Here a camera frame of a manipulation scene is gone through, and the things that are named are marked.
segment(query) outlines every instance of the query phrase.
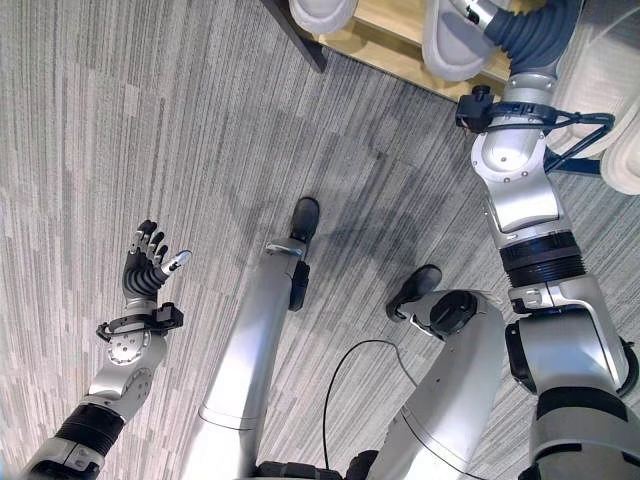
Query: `robot forearm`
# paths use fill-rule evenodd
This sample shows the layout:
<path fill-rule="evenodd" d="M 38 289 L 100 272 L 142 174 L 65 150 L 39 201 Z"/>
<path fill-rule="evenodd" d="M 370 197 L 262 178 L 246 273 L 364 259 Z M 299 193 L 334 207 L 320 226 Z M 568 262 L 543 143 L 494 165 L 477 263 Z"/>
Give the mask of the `robot forearm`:
<path fill-rule="evenodd" d="M 23 479 L 95 479 L 124 425 L 147 399 L 167 351 L 164 337 L 182 326 L 182 312 L 173 304 L 156 308 L 157 291 L 191 256 L 183 251 L 162 263 L 167 247 L 158 249 L 164 234 L 151 239 L 155 228 L 148 220 L 140 225 L 127 255 L 127 316 L 100 325 L 96 332 L 109 344 L 103 368 L 55 436 L 26 465 Z"/>

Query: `floor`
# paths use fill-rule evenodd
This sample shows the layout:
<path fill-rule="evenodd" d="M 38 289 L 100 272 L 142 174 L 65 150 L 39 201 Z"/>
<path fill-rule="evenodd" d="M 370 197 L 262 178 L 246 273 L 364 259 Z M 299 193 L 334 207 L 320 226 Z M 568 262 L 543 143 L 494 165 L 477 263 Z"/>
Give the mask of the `floor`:
<path fill-rule="evenodd" d="M 26 463 L 102 363 L 96 325 L 156 219 L 194 259 L 161 300 L 185 312 L 106 480 L 176 479 L 191 419 L 265 242 L 298 197 L 322 219 L 303 311 L 278 351 L 261 459 L 322 463 L 322 401 L 339 358 L 400 346 L 415 378 L 441 346 L 383 306 L 417 266 L 443 288 L 508 283 L 455 105 L 333 52 L 314 73 L 259 2 L 0 1 L 0 459 Z M 640 341 L 640 198 L 553 174 L 618 332 Z M 513 321 L 508 304 L 505 321 Z M 333 468 L 378 448 L 412 387 L 391 348 L 348 360 L 329 405 Z M 470 471 L 515 479 L 535 399 L 506 364 Z M 627 403 L 640 413 L 640 389 Z"/>

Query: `wooden board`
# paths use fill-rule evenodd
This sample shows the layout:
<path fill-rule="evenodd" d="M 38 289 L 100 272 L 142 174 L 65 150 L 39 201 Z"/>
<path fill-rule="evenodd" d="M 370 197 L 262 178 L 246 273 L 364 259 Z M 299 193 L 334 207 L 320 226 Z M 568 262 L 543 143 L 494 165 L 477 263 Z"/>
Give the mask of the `wooden board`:
<path fill-rule="evenodd" d="M 511 10 L 529 11 L 544 0 L 514 0 Z M 482 74 L 447 82 L 429 73 L 422 61 L 425 0 L 360 0 L 354 19 L 340 32 L 316 35 L 323 45 L 452 100 L 474 85 L 488 84 L 500 94 L 509 76 L 509 60 L 497 51 Z"/>

